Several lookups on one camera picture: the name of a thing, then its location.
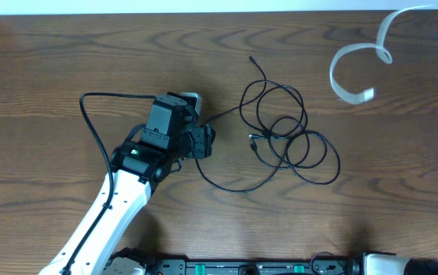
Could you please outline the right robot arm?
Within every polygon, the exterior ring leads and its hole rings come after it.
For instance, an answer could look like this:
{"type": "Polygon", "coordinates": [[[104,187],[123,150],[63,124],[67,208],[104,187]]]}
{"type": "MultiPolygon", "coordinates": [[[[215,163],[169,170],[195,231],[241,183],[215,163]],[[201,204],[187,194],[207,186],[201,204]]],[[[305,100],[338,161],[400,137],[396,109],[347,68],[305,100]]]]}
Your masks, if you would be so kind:
{"type": "Polygon", "coordinates": [[[438,260],[365,251],[348,260],[344,271],[347,275],[438,275],[438,260]]]}

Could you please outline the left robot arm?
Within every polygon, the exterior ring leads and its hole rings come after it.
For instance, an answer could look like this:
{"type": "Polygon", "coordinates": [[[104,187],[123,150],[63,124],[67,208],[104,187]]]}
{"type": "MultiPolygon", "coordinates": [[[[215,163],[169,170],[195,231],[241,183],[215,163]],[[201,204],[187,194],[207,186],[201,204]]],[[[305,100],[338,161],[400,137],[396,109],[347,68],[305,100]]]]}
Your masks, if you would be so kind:
{"type": "Polygon", "coordinates": [[[152,97],[147,123],[135,126],[112,154],[101,190],[77,229],[42,274],[100,274],[123,233],[174,164],[211,155],[215,131],[199,125],[195,92],[152,97]]]}

